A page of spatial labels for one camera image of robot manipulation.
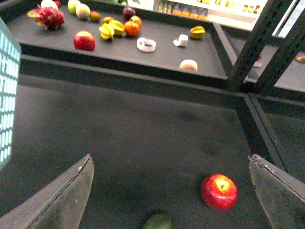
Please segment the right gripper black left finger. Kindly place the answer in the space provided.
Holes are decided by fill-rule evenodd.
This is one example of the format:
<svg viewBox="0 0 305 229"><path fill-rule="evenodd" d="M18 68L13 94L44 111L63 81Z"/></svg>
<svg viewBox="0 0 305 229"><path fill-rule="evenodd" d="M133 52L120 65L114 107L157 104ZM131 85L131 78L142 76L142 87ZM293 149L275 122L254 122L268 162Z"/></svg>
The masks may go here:
<svg viewBox="0 0 305 229"><path fill-rule="evenodd" d="M87 154L0 218L2 229L77 229L90 196L94 163Z"/></svg>

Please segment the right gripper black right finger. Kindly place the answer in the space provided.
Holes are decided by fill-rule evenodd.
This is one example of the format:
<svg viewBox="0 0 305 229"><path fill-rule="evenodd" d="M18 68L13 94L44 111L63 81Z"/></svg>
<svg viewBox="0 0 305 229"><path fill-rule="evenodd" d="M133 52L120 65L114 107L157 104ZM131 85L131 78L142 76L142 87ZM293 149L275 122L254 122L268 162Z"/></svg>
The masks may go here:
<svg viewBox="0 0 305 229"><path fill-rule="evenodd" d="M305 184L257 154L249 157L255 193L274 229L305 227Z"/></svg>

